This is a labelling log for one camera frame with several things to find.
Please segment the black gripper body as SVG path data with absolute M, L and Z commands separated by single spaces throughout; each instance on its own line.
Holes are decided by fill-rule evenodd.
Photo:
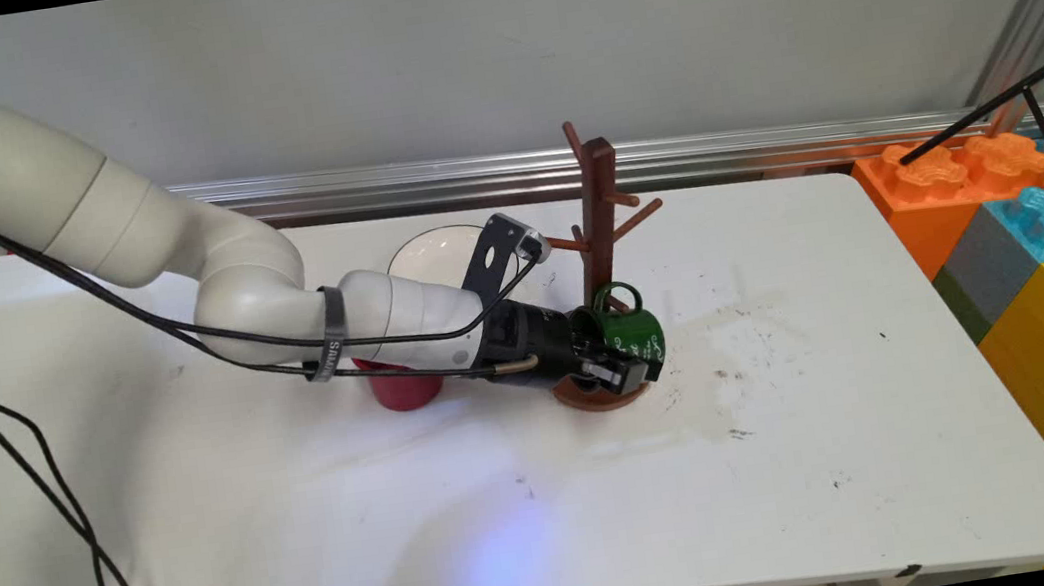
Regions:
M 536 357 L 531 369 L 493 375 L 499 385 L 555 386 L 582 367 L 573 347 L 570 319 L 560 311 L 511 301 L 497 302 L 484 321 L 490 366 L 517 364 Z

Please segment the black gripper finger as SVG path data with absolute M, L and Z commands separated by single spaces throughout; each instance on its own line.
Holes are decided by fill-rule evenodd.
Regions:
M 623 351 L 606 352 L 582 360 L 580 377 L 612 396 L 625 396 L 649 382 L 649 365 L 639 356 Z
M 575 354 L 578 358 L 592 359 L 604 357 L 608 345 L 606 343 L 603 323 L 592 310 L 573 312 L 570 314 Z

